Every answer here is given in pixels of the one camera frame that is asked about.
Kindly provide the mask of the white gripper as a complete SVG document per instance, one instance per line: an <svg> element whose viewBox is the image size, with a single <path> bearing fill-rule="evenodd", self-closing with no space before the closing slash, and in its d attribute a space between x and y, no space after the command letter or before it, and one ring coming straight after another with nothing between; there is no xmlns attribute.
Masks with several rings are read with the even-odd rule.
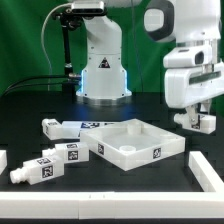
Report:
<svg viewBox="0 0 224 224"><path fill-rule="evenodd" d="M190 82L190 77L203 77L202 67L168 69L165 73L165 100L170 108L185 108L191 125L197 124L194 104L202 102L202 111L209 112L212 98L224 94L224 63L214 65L210 80Z"/></svg>

